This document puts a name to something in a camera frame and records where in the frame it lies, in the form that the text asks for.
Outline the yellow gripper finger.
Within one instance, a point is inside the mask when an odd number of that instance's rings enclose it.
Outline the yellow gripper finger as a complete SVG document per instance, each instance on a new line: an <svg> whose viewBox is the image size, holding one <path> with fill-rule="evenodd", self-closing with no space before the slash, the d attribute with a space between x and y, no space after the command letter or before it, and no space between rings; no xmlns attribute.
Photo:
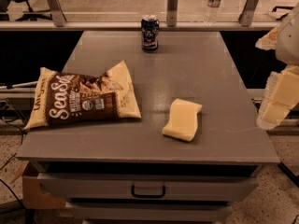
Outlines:
<svg viewBox="0 0 299 224"><path fill-rule="evenodd" d="M263 130L272 130L298 104L299 67L287 65L280 73L272 72L267 79L256 123Z"/></svg>
<svg viewBox="0 0 299 224"><path fill-rule="evenodd" d="M275 27L269 31L266 35L259 38L255 44L255 47L263 50L270 50L276 48L278 28Z"/></svg>

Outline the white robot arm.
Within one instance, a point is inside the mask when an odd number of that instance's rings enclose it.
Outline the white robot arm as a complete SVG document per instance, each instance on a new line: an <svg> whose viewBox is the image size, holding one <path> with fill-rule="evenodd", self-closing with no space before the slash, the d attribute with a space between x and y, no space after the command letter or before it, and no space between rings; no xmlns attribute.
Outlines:
<svg viewBox="0 0 299 224"><path fill-rule="evenodd" d="M267 79L257 125L272 130L299 104L299 4L283 19L279 27L259 38L258 49L273 49L276 58L287 66L272 72Z"/></svg>

